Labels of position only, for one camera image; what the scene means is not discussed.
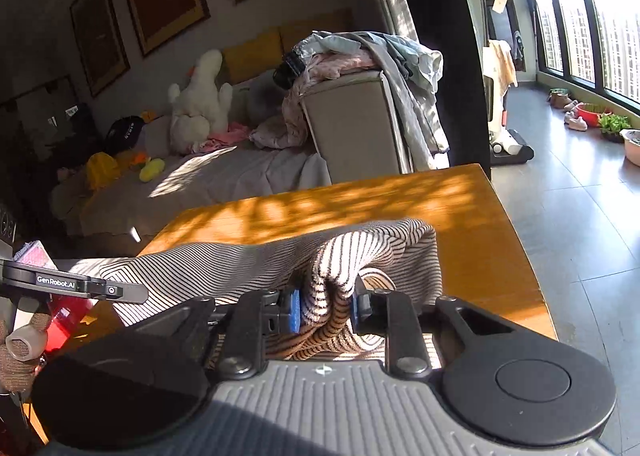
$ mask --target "dark bag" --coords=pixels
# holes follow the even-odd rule
[[[111,125],[104,140],[104,152],[113,157],[121,151],[131,149],[138,142],[145,122],[137,115],[123,117]]]

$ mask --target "white stuffed animal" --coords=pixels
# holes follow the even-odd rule
[[[191,153],[193,144],[228,129],[233,88],[224,83],[218,93],[215,81],[221,66],[220,51],[209,50],[198,59],[185,90],[180,92],[177,84],[169,87],[169,102],[173,107],[171,144],[178,153]]]

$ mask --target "gray ribbed surface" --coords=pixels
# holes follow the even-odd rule
[[[469,432],[446,415],[428,386],[395,380],[378,362],[271,361],[262,375],[222,384],[212,404],[173,436],[124,454],[530,456],[534,452]],[[610,456],[593,440],[536,452]],[[87,453],[51,443],[41,454]]]

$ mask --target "window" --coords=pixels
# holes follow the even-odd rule
[[[545,50],[546,67],[562,72],[562,56],[560,54],[560,38],[556,14],[551,0],[536,0],[540,18],[543,48]]]
[[[640,0],[593,2],[602,43],[605,88],[640,102],[633,83],[640,75]]]
[[[569,71],[575,77],[595,82],[591,40],[578,38],[583,32],[590,35],[584,0],[560,0],[560,10],[569,47]]]

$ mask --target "screw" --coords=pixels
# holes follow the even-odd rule
[[[402,372],[408,375],[417,375],[418,373],[422,373],[429,366],[427,363],[418,359],[418,357],[401,357],[396,362],[396,367]]]
[[[251,369],[251,364],[242,357],[228,357],[220,360],[218,369],[227,375],[242,375]]]

